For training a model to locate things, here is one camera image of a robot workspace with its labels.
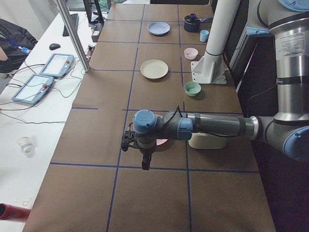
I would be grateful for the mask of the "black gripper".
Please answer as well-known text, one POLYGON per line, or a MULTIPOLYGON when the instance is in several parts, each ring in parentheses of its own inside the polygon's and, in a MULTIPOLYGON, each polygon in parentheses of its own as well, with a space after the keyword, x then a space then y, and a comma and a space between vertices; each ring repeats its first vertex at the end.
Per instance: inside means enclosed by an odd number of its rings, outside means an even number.
POLYGON ((138 142, 138 145, 140 146, 140 151, 144 156, 144 159, 142 160, 142 169, 149 170, 152 154, 155 152, 155 141, 145 144, 142 142, 138 142))

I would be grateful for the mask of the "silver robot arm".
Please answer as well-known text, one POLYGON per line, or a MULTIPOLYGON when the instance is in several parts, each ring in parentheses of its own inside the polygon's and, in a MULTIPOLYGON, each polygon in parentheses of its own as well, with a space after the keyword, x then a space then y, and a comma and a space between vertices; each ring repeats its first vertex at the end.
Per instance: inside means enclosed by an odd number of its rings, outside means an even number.
POLYGON ((122 137, 121 148, 138 149, 142 168, 148 170, 157 139, 191 139, 203 132, 219 137, 245 135, 260 140, 284 155, 309 159, 309 3, 306 0, 252 0, 249 2, 247 34, 275 38, 278 112, 273 116, 182 115, 174 110, 156 116, 140 110, 133 130, 122 137))

